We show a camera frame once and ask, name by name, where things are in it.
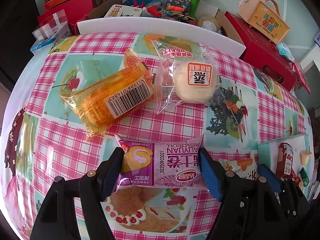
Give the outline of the dark red biscuit packet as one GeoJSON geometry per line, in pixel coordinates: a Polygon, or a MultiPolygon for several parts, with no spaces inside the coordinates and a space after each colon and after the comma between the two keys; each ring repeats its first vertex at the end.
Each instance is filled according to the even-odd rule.
{"type": "Polygon", "coordinates": [[[281,142],[278,147],[278,160],[276,168],[276,176],[281,179],[294,180],[300,183],[301,179],[292,169],[293,164],[293,149],[287,142],[281,142]]]}

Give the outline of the yellow pudding cup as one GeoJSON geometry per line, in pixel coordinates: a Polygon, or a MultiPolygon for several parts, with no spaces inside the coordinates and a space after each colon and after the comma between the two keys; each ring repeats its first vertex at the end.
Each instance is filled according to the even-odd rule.
{"type": "Polygon", "coordinates": [[[307,151],[307,150],[304,150],[304,151],[301,151],[300,152],[300,163],[304,166],[306,166],[308,164],[308,161],[310,159],[310,156],[311,156],[311,151],[307,151]]]}

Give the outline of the pink swiss roll packet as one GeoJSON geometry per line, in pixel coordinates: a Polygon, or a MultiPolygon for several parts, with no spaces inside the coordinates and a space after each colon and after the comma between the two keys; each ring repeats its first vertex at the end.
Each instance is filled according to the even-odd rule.
{"type": "Polygon", "coordinates": [[[118,188],[205,189],[198,150],[203,136],[186,141],[143,142],[115,135],[124,150],[118,188]]]}

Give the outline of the orange cake packet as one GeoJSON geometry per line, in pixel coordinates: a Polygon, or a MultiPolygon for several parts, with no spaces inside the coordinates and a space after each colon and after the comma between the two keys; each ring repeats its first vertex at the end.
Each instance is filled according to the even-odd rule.
{"type": "Polygon", "coordinates": [[[104,133],[151,100],[153,74],[132,50],[124,53],[124,69],[81,90],[60,97],[83,122],[87,140],[104,133]]]}

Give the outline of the steamed cake clear packet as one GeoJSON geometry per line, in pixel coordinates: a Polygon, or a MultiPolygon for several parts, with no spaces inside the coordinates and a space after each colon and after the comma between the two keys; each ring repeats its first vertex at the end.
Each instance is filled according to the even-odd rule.
{"type": "Polygon", "coordinates": [[[155,113],[183,103],[205,103],[213,97],[220,74],[208,46],[201,46],[197,54],[156,40],[152,45],[159,56],[154,75],[155,113]]]}

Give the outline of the green snack packet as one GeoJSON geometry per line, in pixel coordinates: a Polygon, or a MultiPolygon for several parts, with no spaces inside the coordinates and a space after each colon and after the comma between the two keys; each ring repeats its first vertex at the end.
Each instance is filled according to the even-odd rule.
{"type": "Polygon", "coordinates": [[[309,185],[309,178],[308,178],[306,170],[304,168],[301,168],[299,175],[302,180],[303,187],[307,187],[309,185]]]}

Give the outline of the teal rimmed white tray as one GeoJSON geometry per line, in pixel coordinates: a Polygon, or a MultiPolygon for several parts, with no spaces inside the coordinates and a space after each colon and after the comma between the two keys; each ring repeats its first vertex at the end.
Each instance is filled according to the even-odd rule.
{"type": "MultiPolygon", "coordinates": [[[[314,168],[314,157],[311,154],[308,164],[306,166],[300,163],[300,152],[307,150],[311,151],[310,137],[307,134],[293,135],[290,137],[273,139],[258,145],[258,163],[265,164],[268,168],[276,174],[277,160],[278,160],[278,147],[281,142],[287,142],[293,149],[293,164],[292,169],[300,178],[299,172],[304,168],[307,172],[309,183],[312,178],[314,168]]],[[[307,194],[309,185],[303,187],[302,180],[298,184],[304,194],[307,194]]]]}

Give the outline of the cream illustrated snack packet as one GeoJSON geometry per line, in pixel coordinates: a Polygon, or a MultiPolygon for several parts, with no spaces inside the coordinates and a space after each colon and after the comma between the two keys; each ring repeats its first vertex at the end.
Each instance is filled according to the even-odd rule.
{"type": "Polygon", "coordinates": [[[249,157],[236,160],[219,159],[219,163],[225,171],[232,171],[240,178],[256,180],[258,176],[257,163],[255,162],[254,153],[251,151],[249,157]]]}

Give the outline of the pink plaid tablecloth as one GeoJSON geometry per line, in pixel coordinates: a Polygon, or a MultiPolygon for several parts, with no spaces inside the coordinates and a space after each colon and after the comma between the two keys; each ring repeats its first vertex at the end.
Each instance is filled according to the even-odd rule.
{"type": "Polygon", "coordinates": [[[307,134],[312,127],[304,105],[282,85],[248,63],[212,49],[227,104],[184,103],[155,113],[153,102],[103,134],[87,140],[81,120],[61,99],[63,92],[85,89],[124,67],[132,49],[156,72],[159,57],[152,41],[192,53],[202,44],[158,34],[98,33],[64,38],[43,47],[28,62],[11,93],[1,135],[2,211],[23,239],[31,230],[44,195],[57,175],[74,179],[109,158],[115,135],[154,142],[205,135],[216,160],[236,160],[273,139],[307,134]]]}

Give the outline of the red patterned flat box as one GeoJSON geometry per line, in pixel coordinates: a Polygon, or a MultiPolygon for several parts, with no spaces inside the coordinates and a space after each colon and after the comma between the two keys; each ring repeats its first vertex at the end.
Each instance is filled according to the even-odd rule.
{"type": "Polygon", "coordinates": [[[299,90],[300,88],[304,87],[304,89],[309,93],[311,94],[311,89],[310,89],[310,86],[308,84],[308,81],[306,79],[306,76],[303,72],[303,69],[300,65],[300,63],[294,59],[293,62],[291,62],[291,66],[292,66],[292,70],[293,70],[293,73],[296,77],[296,82],[295,82],[295,85],[294,85],[294,91],[297,91],[299,90]]]}

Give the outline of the large red gift box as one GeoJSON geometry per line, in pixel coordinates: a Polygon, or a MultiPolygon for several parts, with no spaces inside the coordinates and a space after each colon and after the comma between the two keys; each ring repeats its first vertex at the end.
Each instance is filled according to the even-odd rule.
{"type": "Polygon", "coordinates": [[[246,46],[240,59],[267,74],[290,91],[296,83],[296,77],[289,62],[278,53],[274,43],[257,29],[249,26],[242,18],[230,12],[225,12],[225,16],[246,46]]]}

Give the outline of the blue wet wipes pack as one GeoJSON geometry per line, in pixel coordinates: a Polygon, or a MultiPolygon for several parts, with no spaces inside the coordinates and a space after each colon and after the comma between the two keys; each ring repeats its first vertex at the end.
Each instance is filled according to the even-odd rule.
{"type": "Polygon", "coordinates": [[[278,53],[285,57],[288,61],[293,62],[295,60],[295,57],[292,55],[289,47],[284,43],[280,42],[279,44],[276,45],[276,48],[278,50],[278,53]]]}

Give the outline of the white shelf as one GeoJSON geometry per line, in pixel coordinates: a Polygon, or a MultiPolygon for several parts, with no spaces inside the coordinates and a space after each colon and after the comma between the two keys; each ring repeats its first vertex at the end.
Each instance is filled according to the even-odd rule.
{"type": "Polygon", "coordinates": [[[306,73],[311,67],[315,66],[320,71],[320,48],[318,44],[314,44],[306,53],[300,62],[302,70],[306,73]]]}

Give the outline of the yellow childrens day box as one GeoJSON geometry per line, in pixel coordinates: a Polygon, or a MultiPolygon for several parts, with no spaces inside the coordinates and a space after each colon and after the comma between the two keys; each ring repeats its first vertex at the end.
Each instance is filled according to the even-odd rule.
{"type": "Polygon", "coordinates": [[[238,15],[274,44],[281,43],[290,31],[275,0],[241,0],[238,15]]]}

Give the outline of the clear plastic bottle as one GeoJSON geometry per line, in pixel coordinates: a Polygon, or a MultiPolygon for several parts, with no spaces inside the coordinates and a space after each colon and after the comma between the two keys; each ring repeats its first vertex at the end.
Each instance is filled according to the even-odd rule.
{"type": "Polygon", "coordinates": [[[202,16],[198,19],[198,26],[217,33],[220,30],[220,24],[216,18],[211,16],[202,16]]]}

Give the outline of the clear plastic box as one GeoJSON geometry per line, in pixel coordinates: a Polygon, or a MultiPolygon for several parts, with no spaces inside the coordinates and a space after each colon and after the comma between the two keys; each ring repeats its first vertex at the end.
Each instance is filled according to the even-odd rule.
{"type": "Polygon", "coordinates": [[[62,38],[72,35],[67,16],[64,10],[60,10],[45,19],[45,23],[41,23],[37,29],[33,31],[35,43],[30,51],[35,55],[43,47],[54,43],[62,38]]]}

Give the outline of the cardboard box of toys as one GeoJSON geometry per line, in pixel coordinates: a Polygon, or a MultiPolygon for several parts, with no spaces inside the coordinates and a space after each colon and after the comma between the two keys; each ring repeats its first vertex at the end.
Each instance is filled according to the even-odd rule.
{"type": "MultiPolygon", "coordinates": [[[[94,9],[92,12],[90,12],[82,20],[84,21],[95,18],[103,18],[109,11],[109,9],[112,7],[112,5],[119,4],[122,1],[123,0],[108,0],[96,9],[94,9]]],[[[166,2],[167,0],[158,0],[155,4],[148,5],[146,8],[143,9],[143,12],[139,17],[162,18],[165,20],[177,21],[176,19],[170,17],[165,13],[166,2]]],[[[199,19],[201,16],[213,16],[214,18],[216,18],[220,24],[220,30],[222,31],[223,36],[231,38],[244,45],[239,34],[236,32],[229,20],[226,18],[225,13],[221,11],[219,8],[204,2],[200,2],[196,10],[196,18],[199,19]]]]}

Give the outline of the card game box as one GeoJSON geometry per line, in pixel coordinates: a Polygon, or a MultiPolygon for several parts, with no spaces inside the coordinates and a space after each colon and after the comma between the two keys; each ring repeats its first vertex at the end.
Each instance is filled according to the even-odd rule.
{"type": "Polygon", "coordinates": [[[131,7],[127,5],[114,4],[106,13],[104,18],[108,17],[139,17],[143,9],[138,7],[131,7]]]}

